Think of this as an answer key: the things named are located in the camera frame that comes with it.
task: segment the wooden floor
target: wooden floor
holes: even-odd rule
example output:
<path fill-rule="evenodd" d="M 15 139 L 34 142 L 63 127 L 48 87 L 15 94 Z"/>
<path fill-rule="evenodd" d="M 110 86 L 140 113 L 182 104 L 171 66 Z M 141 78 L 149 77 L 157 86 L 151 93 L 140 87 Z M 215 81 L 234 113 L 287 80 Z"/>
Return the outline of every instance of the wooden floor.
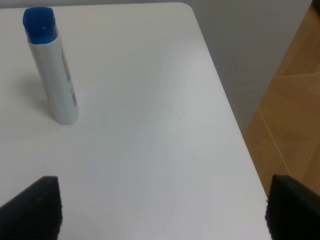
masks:
<path fill-rule="evenodd" d="M 288 174 L 320 194 L 320 17 L 311 6 L 244 139 L 266 193 Z"/>

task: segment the white wall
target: white wall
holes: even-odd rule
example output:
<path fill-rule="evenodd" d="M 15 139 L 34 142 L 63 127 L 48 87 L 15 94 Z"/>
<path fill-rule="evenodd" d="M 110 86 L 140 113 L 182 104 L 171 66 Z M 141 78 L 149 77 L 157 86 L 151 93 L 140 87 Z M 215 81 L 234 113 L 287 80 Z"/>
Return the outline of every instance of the white wall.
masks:
<path fill-rule="evenodd" d="M 184 2 L 193 7 L 241 130 L 249 124 L 311 0 L 0 0 L 0 8 Z"/>

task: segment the bottle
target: bottle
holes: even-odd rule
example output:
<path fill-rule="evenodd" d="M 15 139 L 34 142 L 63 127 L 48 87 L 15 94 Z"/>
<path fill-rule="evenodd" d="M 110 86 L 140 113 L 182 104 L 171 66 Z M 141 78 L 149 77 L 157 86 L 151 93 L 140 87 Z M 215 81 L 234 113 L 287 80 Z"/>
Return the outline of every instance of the bottle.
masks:
<path fill-rule="evenodd" d="M 28 8 L 23 25 L 55 120 L 62 125 L 73 124 L 79 109 L 54 11 L 49 7 Z"/>

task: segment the white bottle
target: white bottle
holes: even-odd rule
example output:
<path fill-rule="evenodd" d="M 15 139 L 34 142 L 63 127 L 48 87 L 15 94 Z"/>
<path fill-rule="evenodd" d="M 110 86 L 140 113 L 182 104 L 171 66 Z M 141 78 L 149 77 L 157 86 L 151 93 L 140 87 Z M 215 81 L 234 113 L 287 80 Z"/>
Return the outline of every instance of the white bottle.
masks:
<path fill-rule="evenodd" d="M 23 25 L 55 120 L 62 125 L 73 124 L 79 109 L 53 10 L 26 9 Z"/>

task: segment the blue cap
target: blue cap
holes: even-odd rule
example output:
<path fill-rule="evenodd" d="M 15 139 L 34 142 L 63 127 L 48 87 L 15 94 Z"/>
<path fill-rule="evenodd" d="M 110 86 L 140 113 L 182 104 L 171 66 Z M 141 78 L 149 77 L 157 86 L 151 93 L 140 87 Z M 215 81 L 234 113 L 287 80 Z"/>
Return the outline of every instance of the blue cap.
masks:
<path fill-rule="evenodd" d="M 55 14 L 50 7 L 32 7 L 24 11 L 23 25 L 32 44 L 48 44 L 58 37 Z"/>

